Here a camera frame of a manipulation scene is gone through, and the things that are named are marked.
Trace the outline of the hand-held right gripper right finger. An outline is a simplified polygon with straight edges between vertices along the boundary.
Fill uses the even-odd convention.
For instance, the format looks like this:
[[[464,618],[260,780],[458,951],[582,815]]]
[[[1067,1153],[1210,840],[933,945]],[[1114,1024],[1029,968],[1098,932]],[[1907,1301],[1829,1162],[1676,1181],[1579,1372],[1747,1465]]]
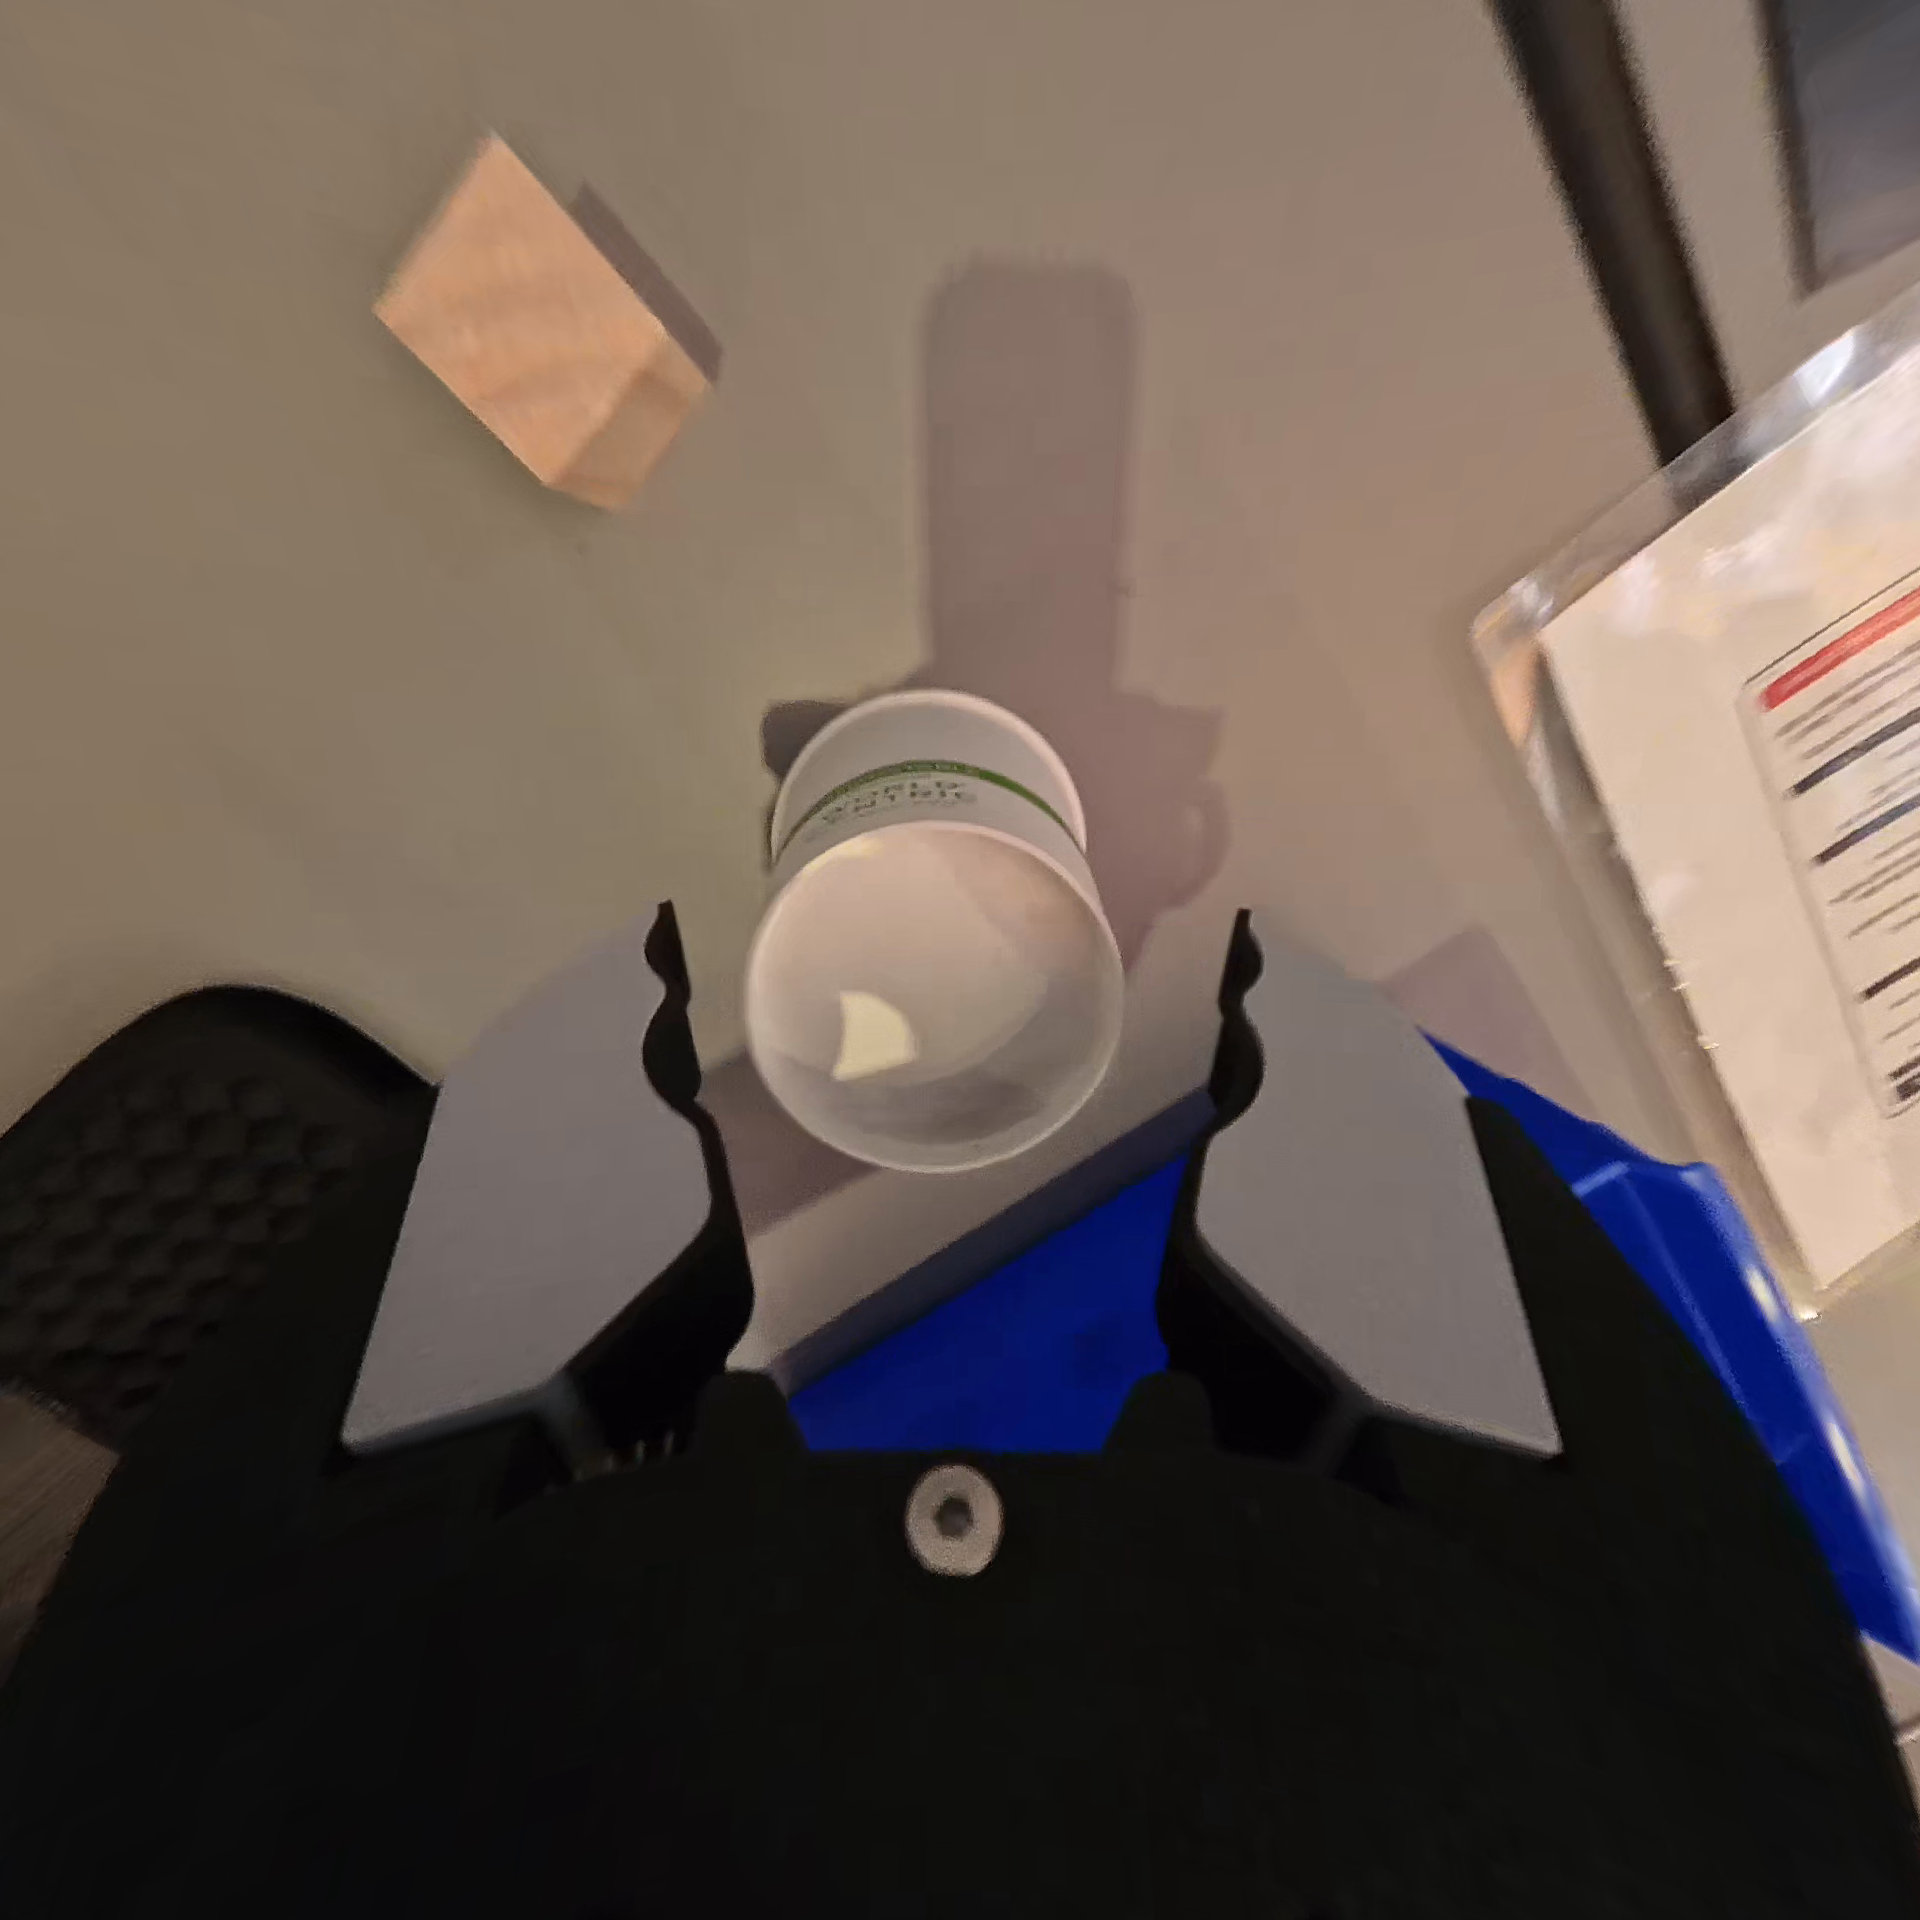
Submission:
[[[1214,1449],[1323,1479],[1394,1439],[1560,1463],[1469,1100],[1420,1026],[1249,905],[1217,1019],[1162,1264],[1169,1370]]]

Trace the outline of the black mesh pad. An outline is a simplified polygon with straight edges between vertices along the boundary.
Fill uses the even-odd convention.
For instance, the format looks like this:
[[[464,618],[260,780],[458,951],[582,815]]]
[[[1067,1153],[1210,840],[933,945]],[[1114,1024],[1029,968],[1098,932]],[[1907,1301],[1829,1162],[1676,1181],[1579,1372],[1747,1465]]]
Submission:
[[[5,1129],[5,1392],[124,1453],[434,1093],[289,993],[204,988],[109,1033]]]

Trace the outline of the blue plastic bin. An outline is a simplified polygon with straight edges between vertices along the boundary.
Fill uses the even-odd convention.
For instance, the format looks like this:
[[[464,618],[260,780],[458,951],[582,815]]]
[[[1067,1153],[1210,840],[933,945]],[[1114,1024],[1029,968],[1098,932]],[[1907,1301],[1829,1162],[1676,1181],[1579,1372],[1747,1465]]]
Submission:
[[[1430,1044],[1469,1096],[1520,1121],[1686,1328],[1805,1508],[1861,1631],[1913,1664],[1915,1561],[1720,1172],[1652,1159]],[[805,1337],[776,1363],[805,1439],[816,1449],[1093,1452],[1126,1391],[1163,1365],[1162,1260],[1212,1119],[1210,1093],[1188,1093]]]

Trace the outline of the white paper cup green band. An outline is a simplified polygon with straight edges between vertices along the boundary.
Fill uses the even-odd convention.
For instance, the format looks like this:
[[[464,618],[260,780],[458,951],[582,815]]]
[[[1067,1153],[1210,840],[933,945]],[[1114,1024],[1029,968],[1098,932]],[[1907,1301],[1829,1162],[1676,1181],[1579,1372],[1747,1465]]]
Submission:
[[[768,852],[744,1033],[806,1136],[948,1176],[1090,1105],[1124,970],[1084,800],[1043,731],[948,688],[852,704],[782,776]]]

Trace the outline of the acrylic sheet with printed paper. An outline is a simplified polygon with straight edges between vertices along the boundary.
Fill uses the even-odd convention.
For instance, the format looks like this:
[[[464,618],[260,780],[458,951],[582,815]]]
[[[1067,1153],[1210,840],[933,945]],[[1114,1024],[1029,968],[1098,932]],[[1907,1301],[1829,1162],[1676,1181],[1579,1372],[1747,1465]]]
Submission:
[[[1915,1266],[1915,291],[1512,584],[1473,651],[1793,1311]]]

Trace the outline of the wooden cube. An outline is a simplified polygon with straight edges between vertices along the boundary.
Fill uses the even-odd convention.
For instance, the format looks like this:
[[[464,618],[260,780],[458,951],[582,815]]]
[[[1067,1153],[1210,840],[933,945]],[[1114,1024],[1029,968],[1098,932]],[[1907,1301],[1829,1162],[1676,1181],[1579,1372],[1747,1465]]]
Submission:
[[[379,325],[541,487],[625,509],[705,408],[722,345],[593,188],[562,201],[488,133],[402,252]]]

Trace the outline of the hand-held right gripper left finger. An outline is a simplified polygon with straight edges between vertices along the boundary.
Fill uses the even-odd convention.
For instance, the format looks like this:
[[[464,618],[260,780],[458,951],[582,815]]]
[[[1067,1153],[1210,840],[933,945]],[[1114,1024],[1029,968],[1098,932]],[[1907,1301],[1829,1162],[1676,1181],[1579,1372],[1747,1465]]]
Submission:
[[[381,1457],[528,1420],[565,1459],[682,1443],[755,1307],[672,903],[446,1073],[344,1415]]]

